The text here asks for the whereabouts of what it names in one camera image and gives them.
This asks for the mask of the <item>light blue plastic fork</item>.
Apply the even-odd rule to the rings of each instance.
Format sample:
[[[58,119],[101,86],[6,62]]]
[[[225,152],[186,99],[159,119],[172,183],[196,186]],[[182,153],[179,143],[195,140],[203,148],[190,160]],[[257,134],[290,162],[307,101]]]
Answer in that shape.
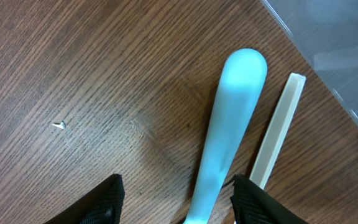
[[[239,49],[219,79],[200,168],[185,223],[207,223],[241,144],[267,76],[265,57]]]

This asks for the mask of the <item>white fork angled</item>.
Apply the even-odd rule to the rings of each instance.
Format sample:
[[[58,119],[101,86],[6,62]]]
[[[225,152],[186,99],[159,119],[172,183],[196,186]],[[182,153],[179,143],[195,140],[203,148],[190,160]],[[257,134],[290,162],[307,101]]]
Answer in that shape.
[[[291,73],[273,112],[250,173],[250,180],[261,189],[265,188],[272,173],[294,117],[305,82],[305,76]]]

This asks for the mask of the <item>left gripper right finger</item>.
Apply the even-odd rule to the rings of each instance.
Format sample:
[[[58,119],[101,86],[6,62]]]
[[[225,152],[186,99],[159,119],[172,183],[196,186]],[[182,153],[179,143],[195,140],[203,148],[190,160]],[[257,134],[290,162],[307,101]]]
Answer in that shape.
[[[307,224],[245,175],[235,175],[230,198],[237,224]]]

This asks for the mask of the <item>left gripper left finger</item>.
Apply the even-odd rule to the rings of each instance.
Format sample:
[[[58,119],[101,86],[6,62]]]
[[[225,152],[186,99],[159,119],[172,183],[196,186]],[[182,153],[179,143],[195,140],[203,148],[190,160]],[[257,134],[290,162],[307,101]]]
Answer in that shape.
[[[122,176],[110,175],[70,207],[45,224],[118,224],[125,191]]]

